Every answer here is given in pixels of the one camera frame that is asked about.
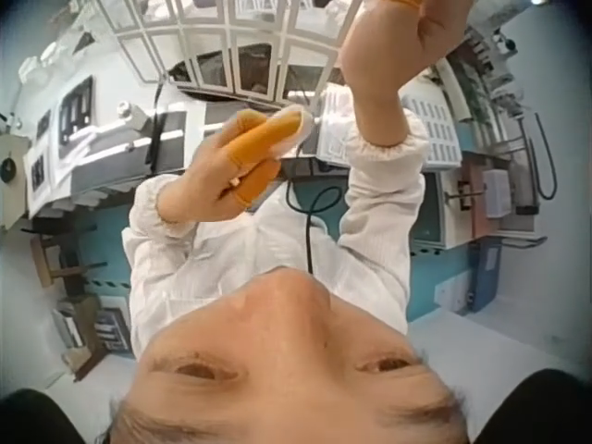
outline hair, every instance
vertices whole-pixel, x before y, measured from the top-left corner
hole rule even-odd
[[[126,402],[111,404],[111,425],[95,444],[125,443],[187,443],[209,442],[216,438],[216,432],[198,430],[178,425],[157,423],[144,413],[134,409]],[[436,404],[416,408],[405,413],[391,412],[381,418],[381,425],[415,424],[433,426],[439,430],[438,443],[468,444],[464,399],[458,393],[451,393]]]

